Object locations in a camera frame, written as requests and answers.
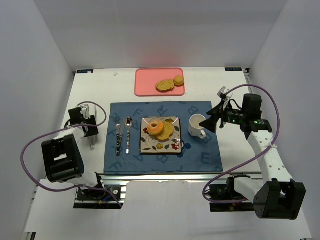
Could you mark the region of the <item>sugared donut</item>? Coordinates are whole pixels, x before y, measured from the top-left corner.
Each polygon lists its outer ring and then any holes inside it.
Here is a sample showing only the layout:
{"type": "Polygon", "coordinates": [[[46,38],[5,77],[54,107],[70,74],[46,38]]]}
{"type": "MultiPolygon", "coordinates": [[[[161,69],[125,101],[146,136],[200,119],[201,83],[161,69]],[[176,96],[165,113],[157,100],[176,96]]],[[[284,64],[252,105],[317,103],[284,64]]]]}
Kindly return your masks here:
{"type": "Polygon", "coordinates": [[[159,120],[153,120],[148,124],[147,131],[152,136],[158,136],[164,131],[164,123],[159,120]]]}

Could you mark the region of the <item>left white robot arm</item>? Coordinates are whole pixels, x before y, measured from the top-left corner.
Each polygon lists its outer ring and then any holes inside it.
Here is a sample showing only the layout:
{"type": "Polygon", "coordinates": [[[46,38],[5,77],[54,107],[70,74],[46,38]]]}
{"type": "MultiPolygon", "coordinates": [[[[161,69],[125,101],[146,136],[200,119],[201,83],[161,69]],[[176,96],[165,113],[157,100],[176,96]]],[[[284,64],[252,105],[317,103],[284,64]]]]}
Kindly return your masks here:
{"type": "Polygon", "coordinates": [[[57,137],[41,144],[45,172],[52,183],[71,183],[97,187],[99,175],[85,169],[78,144],[84,140],[89,148],[95,148],[99,130],[96,127],[97,110],[82,104],[68,111],[69,125],[57,137]]]}

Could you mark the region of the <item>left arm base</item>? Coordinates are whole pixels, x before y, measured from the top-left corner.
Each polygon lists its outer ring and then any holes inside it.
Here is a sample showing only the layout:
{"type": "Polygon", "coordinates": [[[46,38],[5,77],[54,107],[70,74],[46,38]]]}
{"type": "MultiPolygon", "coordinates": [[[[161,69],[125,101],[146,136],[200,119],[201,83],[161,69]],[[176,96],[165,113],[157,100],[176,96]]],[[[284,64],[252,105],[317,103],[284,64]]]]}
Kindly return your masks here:
{"type": "Polygon", "coordinates": [[[106,176],[100,176],[96,188],[78,188],[76,190],[73,208],[74,209],[95,209],[95,210],[120,210],[124,205],[127,186],[118,180],[107,180],[106,176]]]}

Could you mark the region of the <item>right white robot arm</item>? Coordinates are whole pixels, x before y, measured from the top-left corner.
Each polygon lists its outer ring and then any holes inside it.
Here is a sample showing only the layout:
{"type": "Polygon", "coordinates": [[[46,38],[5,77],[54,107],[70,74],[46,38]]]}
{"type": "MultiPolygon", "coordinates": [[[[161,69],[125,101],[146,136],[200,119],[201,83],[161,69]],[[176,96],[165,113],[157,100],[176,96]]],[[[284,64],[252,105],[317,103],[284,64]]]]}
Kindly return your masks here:
{"type": "Polygon", "coordinates": [[[211,204],[232,205],[248,201],[252,203],[260,219],[295,220],[306,195],[303,183],[296,182],[286,169],[273,141],[273,130],[268,120],[263,119],[260,95],[247,93],[242,106],[234,109],[231,98],[219,94],[220,103],[207,112],[210,117],[200,126],[215,133],[217,123],[223,128],[226,123],[238,125],[255,153],[263,185],[244,173],[230,172],[226,187],[218,190],[208,185],[204,196],[210,196],[211,204]]]}

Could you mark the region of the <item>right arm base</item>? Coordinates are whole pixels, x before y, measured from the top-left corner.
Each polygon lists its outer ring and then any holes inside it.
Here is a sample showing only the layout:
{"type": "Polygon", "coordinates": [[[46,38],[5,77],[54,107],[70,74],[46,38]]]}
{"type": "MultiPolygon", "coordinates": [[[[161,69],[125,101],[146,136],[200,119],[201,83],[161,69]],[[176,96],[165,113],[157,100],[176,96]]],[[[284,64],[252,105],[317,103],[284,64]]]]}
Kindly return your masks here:
{"type": "MultiPolygon", "coordinates": [[[[207,197],[210,197],[216,201],[227,201],[227,200],[244,200],[245,198],[234,190],[235,178],[251,178],[249,175],[244,173],[232,173],[224,184],[211,184],[209,189],[205,191],[207,197]]],[[[210,203],[211,213],[222,213],[222,212],[253,212],[254,205],[248,201],[241,203],[228,203],[228,204],[215,204],[210,203]]]]}

